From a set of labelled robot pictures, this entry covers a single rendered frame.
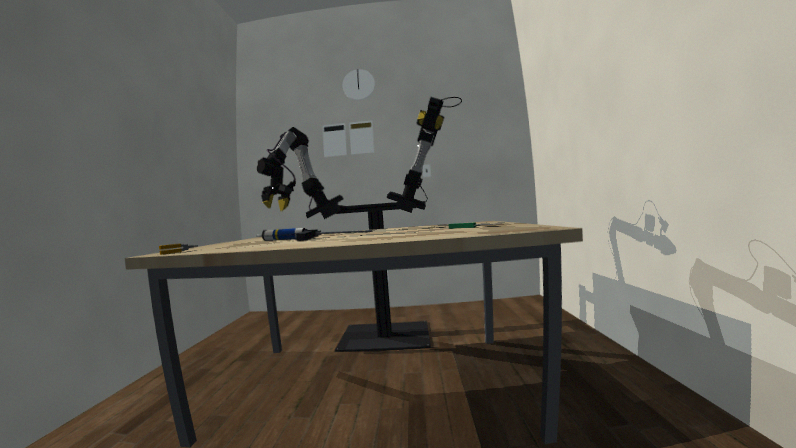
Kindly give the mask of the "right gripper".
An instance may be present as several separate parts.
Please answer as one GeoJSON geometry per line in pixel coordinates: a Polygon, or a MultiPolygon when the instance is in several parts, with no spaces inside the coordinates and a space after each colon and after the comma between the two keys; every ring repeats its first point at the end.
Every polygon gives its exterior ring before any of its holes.
{"type": "Polygon", "coordinates": [[[270,186],[264,187],[264,189],[262,191],[263,195],[261,195],[261,197],[262,197],[263,203],[267,206],[267,208],[271,208],[273,196],[276,195],[276,194],[281,194],[281,196],[278,197],[278,202],[279,202],[280,211],[283,211],[289,205],[290,194],[287,193],[287,192],[278,190],[279,187],[276,186],[276,185],[279,184],[279,183],[283,184],[283,179],[282,178],[278,178],[278,177],[271,178],[270,186]],[[265,193],[267,193],[267,194],[265,194],[265,193]]]}

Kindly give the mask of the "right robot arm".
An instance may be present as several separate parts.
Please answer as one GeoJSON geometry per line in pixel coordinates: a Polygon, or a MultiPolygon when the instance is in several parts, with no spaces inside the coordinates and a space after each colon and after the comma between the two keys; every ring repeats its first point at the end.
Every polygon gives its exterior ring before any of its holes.
{"type": "MultiPolygon", "coordinates": [[[[280,138],[282,137],[282,135],[280,136],[280,138]]],[[[337,196],[328,201],[324,192],[321,191],[325,188],[321,185],[321,183],[317,179],[312,169],[312,165],[308,155],[308,143],[309,143],[308,137],[304,133],[296,129],[295,127],[292,127],[288,130],[287,133],[284,134],[284,136],[282,137],[276,148],[271,152],[271,154],[275,156],[278,159],[278,161],[280,161],[282,164],[285,163],[286,153],[289,147],[296,154],[302,173],[303,190],[307,195],[309,195],[309,197],[313,195],[313,199],[317,204],[316,206],[318,206],[306,212],[306,215],[339,198],[339,196],[337,196]],[[297,137],[295,137],[293,133],[297,137]]],[[[270,154],[267,158],[263,157],[258,161],[257,172],[267,176],[271,176],[271,178],[273,177],[283,178],[283,167],[281,166],[281,164],[278,163],[278,161],[274,159],[270,154]]],[[[279,187],[278,190],[291,194],[292,191],[294,191],[293,187],[295,185],[296,183],[290,182],[287,186],[280,183],[277,184],[276,186],[279,187]]]]}

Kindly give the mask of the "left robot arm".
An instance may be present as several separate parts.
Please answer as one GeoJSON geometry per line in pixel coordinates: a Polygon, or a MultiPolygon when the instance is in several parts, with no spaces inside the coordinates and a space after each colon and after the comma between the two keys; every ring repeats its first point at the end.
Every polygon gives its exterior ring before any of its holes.
{"type": "MultiPolygon", "coordinates": [[[[441,108],[443,106],[443,102],[440,101],[440,99],[430,97],[427,112],[431,112],[431,113],[435,113],[435,114],[439,115],[440,114],[439,111],[441,111],[441,108]],[[437,108],[438,108],[438,110],[437,110],[437,108]]],[[[410,201],[410,202],[413,202],[413,203],[416,203],[416,204],[419,204],[419,205],[425,206],[425,202],[414,199],[414,195],[415,195],[415,192],[416,192],[416,188],[419,189],[419,187],[421,186],[421,183],[422,183],[423,179],[421,179],[420,177],[422,175],[423,163],[424,163],[424,160],[425,160],[425,157],[426,157],[428,149],[430,149],[430,146],[433,146],[433,144],[434,144],[437,131],[438,130],[436,130],[436,129],[432,130],[432,129],[429,129],[429,128],[426,128],[426,127],[422,126],[422,128],[420,130],[420,133],[419,133],[419,136],[418,136],[418,140],[417,140],[417,142],[419,142],[418,153],[417,153],[417,156],[416,156],[416,159],[415,159],[415,162],[414,162],[413,166],[409,170],[409,173],[406,174],[405,181],[404,181],[405,188],[404,188],[403,194],[401,195],[401,194],[397,194],[397,193],[394,193],[394,192],[390,191],[389,195],[397,197],[397,198],[401,198],[401,199],[404,199],[404,200],[407,200],[407,201],[410,201]],[[425,131],[429,132],[429,133],[426,133],[425,131]],[[433,138],[433,136],[434,136],[434,138],[433,138]]]]}

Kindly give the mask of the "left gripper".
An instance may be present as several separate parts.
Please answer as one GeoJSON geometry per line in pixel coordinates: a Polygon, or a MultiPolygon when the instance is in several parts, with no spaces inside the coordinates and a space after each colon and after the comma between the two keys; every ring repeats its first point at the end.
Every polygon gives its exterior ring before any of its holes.
{"type": "Polygon", "coordinates": [[[438,115],[435,113],[427,112],[420,110],[417,125],[423,126],[429,129],[436,129],[440,130],[441,125],[443,122],[444,117],[442,115],[438,115]],[[421,123],[420,123],[421,122],[421,123]],[[436,128],[437,127],[437,128],[436,128]]]}

